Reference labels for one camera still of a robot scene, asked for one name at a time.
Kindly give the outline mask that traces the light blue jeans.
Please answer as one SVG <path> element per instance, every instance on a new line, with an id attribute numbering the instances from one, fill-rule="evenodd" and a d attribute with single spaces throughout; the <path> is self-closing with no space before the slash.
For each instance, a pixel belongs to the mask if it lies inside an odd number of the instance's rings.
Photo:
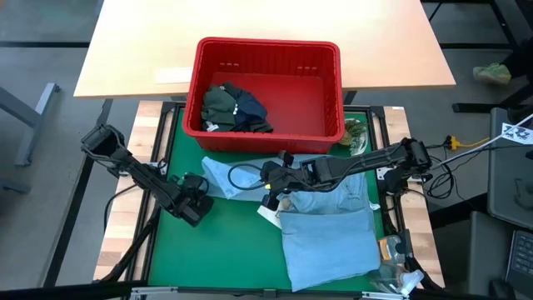
<path id="1" fill-rule="evenodd" d="M 374 213 L 357 211 L 371 202 L 364 173 L 346 177 L 331 192 L 291 192 L 280 202 L 285 198 L 296 208 L 279 214 L 292 291 L 379 268 Z"/>

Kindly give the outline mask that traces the white label sticker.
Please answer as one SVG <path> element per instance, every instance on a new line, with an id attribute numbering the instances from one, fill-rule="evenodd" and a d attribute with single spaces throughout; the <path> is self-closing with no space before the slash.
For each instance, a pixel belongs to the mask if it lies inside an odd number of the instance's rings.
<path id="1" fill-rule="evenodd" d="M 154 80 L 157 84 L 189 83 L 192 73 L 191 67 L 162 68 L 155 72 Z"/>

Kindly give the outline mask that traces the green succulent plant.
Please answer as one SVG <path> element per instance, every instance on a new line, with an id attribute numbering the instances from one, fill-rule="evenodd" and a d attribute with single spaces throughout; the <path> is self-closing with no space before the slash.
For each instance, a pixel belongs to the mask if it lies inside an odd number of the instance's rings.
<path id="1" fill-rule="evenodd" d="M 345 133 L 339 144 L 349 148 L 352 156 L 363 154 L 369 143 L 366 122 L 355 118 L 345 120 Z"/>

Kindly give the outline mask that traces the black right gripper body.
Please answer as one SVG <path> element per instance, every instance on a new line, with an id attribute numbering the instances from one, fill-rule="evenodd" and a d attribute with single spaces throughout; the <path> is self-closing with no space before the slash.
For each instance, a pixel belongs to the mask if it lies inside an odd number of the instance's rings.
<path id="1" fill-rule="evenodd" d="M 277 210 L 280 202 L 277 197 L 282 193 L 309 192 L 316 189 L 316 180 L 310 169 L 306 166 L 292 168 L 294 156 L 287 151 L 281 151 L 278 157 L 282 160 L 282 164 L 278 163 L 281 167 L 271 175 L 271 180 L 263 182 L 265 185 L 271 184 L 271 189 L 267 189 L 268 194 L 263 197 L 262 206 L 271 211 Z"/>

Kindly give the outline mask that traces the white printed tote bag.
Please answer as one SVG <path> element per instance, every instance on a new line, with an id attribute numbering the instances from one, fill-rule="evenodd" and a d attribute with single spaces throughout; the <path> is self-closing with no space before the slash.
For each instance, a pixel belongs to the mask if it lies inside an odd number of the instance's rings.
<path id="1" fill-rule="evenodd" d="M 293 210 L 295 210 L 296 208 L 294 207 L 294 205 L 292 204 L 292 210 L 288 211 L 289 213 L 292 212 Z M 380 210 L 381 209 L 381 206 L 379 204 L 375 204 L 375 203 L 372 203 L 372 202 L 368 202 L 367 204 L 365 204 L 363 207 L 361 208 L 358 208 L 357 211 L 363 211 L 363 212 L 367 212 L 367 213 L 373 213 L 377 210 Z M 270 222 L 271 224 L 273 224 L 274 226 L 276 226 L 277 228 L 279 229 L 282 229 L 282 226 L 281 226 L 281 221 L 280 221 L 280 218 L 279 218 L 279 214 L 281 212 L 285 212 L 281 209 L 281 204 L 279 203 L 278 205 L 278 208 L 276 211 L 271 211 L 270 209 L 266 208 L 266 207 L 263 207 L 263 206 L 260 206 L 258 209 L 257 209 L 257 213 L 260 214 L 263 218 L 265 218 L 268 222 Z"/>

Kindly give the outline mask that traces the grey chair seat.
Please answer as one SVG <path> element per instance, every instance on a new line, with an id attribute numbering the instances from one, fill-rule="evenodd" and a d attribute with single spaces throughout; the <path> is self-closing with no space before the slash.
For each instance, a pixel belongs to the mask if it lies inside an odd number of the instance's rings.
<path id="1" fill-rule="evenodd" d="M 491 110 L 487 210 L 490 215 L 533 230 L 533 145 L 502 138 L 502 123 L 514 126 L 502 108 Z M 519 127 L 533 129 L 526 122 Z"/>

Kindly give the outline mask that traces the black keyboard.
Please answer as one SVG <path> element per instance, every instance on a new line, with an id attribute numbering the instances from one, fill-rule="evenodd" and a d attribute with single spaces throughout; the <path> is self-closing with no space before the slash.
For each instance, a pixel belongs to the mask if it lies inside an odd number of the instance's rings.
<path id="1" fill-rule="evenodd" d="M 533 233 L 513 232 L 506 281 L 516 290 L 533 288 Z"/>

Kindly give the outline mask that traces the black white patterned card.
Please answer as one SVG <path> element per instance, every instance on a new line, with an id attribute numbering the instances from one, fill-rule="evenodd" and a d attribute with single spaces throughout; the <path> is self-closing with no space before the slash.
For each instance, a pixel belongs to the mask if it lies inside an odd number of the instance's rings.
<path id="1" fill-rule="evenodd" d="M 502 138 L 523 144 L 523 145 L 533 145 L 533 129 L 527 127 L 514 127 L 509 123 L 502 123 L 501 127 Z"/>

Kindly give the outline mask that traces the clear spray bottle white nozzle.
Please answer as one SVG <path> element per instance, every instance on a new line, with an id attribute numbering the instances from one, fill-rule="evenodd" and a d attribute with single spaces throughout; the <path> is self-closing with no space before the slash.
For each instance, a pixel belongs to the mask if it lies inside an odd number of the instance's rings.
<path id="1" fill-rule="evenodd" d="M 421 270 L 409 272 L 400 265 L 383 263 L 377 270 L 368 274 L 371 284 L 384 293 L 408 296 L 424 279 Z"/>

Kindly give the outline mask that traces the grey side desk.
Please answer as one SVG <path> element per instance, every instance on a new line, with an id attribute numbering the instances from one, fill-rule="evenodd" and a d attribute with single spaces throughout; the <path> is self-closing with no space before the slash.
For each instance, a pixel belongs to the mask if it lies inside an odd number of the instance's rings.
<path id="1" fill-rule="evenodd" d="M 467 292 L 489 295 L 490 281 L 504 279 L 514 228 L 482 212 L 471 214 Z"/>

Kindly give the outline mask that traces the red plastic laundry bin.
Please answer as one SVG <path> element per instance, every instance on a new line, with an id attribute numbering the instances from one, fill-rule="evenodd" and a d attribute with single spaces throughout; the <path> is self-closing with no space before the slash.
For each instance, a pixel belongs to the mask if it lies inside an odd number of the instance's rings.
<path id="1" fill-rule="evenodd" d="M 203 96 L 222 83 L 250 92 L 266 109 L 273 131 L 204 130 Z M 212 152 L 327 153 L 345 132 L 339 47 L 332 42 L 203 38 L 182 129 Z"/>

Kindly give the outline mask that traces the navy blue garment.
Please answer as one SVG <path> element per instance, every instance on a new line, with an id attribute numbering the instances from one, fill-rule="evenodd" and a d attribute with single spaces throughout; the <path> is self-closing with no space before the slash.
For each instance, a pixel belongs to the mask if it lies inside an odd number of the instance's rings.
<path id="1" fill-rule="evenodd" d="M 267 110 L 250 92 L 230 82 L 225 82 L 223 87 L 236 101 L 233 132 L 273 132 L 273 127 L 267 121 Z"/>

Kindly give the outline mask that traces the black metal table frame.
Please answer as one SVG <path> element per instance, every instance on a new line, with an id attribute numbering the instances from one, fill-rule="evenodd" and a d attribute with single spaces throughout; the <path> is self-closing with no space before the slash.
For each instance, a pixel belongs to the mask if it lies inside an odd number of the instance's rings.
<path id="1" fill-rule="evenodd" d="M 169 163 L 180 109 L 185 110 L 184 102 L 140 102 L 129 139 L 129 150 L 141 159 L 150 159 L 154 162 L 165 159 Z M 346 105 L 344 109 L 346 115 L 363 118 L 369 122 L 371 148 L 379 148 L 385 142 L 397 142 L 409 133 L 405 111 L 400 107 Z M 127 186 L 131 184 L 132 180 L 123 177 L 117 186 L 122 195 L 111 208 L 110 221 L 95 270 L 96 278 L 102 278 L 110 271 L 112 265 L 116 263 L 116 255 L 125 254 L 127 247 L 140 234 L 142 226 L 152 212 L 154 206 L 152 197 L 139 188 L 128 190 Z M 409 188 L 410 192 L 391 210 L 387 226 L 409 229 L 417 262 L 435 284 L 443 287 L 445 282 L 436 252 L 426 200 L 421 195 L 421 186 L 413 183 Z M 125 275 L 121 277 L 123 281 L 140 280 L 146 282 L 148 287 L 172 287 L 151 286 L 148 282 L 158 224 L 127 267 Z M 263 290 L 177 288 L 179 293 L 231 294 L 235 297 L 244 295 L 261 297 Z M 279 298 L 291 295 L 291 291 L 288 290 L 277 289 L 277 291 Z"/>

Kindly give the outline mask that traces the person's foot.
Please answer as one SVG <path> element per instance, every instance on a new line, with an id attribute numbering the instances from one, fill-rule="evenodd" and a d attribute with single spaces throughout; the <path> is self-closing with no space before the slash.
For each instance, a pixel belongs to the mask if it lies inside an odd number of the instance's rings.
<path id="1" fill-rule="evenodd" d="M 500 63 L 474 67 L 472 73 L 476 81 L 489 84 L 506 85 L 512 79 L 509 69 Z"/>

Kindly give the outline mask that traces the dark green garment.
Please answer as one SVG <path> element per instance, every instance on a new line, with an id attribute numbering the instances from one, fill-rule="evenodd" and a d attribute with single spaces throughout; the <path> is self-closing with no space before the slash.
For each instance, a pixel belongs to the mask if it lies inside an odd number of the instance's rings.
<path id="1" fill-rule="evenodd" d="M 203 96 L 202 129 L 207 132 L 230 132 L 236 126 L 236 100 L 220 86 L 211 86 Z"/>

